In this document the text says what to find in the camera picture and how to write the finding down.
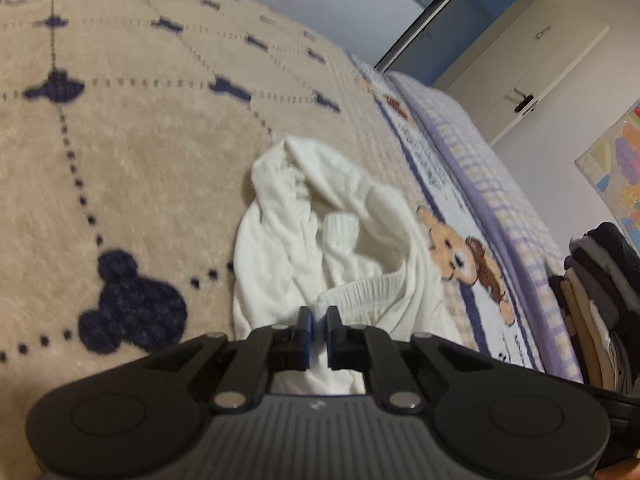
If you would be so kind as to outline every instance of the brown bear ear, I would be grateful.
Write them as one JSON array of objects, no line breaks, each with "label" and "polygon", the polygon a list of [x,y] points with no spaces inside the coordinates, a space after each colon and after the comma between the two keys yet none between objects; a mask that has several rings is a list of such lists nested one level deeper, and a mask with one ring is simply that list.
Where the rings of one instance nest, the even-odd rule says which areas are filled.
[{"label": "brown bear ear", "polygon": [[427,227],[434,227],[435,225],[440,223],[438,222],[436,217],[433,216],[430,209],[426,206],[421,205],[418,208],[417,213],[418,213],[418,220],[423,224],[425,224]]}]

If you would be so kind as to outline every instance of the metal screw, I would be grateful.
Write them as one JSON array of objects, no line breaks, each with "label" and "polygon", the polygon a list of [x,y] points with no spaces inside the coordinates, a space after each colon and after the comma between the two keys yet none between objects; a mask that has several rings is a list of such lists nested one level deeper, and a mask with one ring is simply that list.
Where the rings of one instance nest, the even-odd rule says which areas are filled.
[{"label": "metal screw", "polygon": [[235,410],[244,406],[246,397],[239,392],[222,392],[213,398],[213,403],[220,408]]},{"label": "metal screw", "polygon": [[389,396],[389,402],[396,408],[411,410],[420,405],[422,399],[413,392],[396,392]]}]

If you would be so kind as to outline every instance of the fleece blanket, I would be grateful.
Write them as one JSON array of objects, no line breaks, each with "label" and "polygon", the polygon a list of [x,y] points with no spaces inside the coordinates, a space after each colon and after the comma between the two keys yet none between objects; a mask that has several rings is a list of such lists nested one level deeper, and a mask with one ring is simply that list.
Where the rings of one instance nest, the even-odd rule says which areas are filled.
[{"label": "fleece blanket", "polygon": [[233,334],[248,175],[281,133],[401,189],[434,248],[457,233],[460,251],[434,258],[456,266],[443,278],[465,344],[542,369],[460,190],[410,167],[398,124],[413,135],[417,119],[338,46],[252,0],[2,5],[0,36],[0,478],[38,475],[23,426],[47,391]]}]

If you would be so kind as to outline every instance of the white wardrobe door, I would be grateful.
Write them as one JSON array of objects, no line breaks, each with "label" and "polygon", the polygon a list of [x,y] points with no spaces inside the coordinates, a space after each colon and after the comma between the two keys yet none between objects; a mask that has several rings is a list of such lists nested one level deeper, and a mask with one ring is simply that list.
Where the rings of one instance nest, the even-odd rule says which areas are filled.
[{"label": "white wardrobe door", "polygon": [[258,0],[376,64],[424,7],[415,0]]}]

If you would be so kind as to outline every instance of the bed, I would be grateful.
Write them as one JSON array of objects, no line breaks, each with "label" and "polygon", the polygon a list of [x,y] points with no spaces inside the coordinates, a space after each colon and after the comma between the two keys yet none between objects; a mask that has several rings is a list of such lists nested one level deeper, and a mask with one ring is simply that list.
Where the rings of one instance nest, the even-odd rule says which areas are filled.
[{"label": "bed", "polygon": [[580,380],[560,251],[446,95],[253,0],[35,0],[0,5],[0,36],[3,478],[38,474],[22,427],[45,392],[233,334],[250,170],[286,133],[402,190],[466,346]]}]

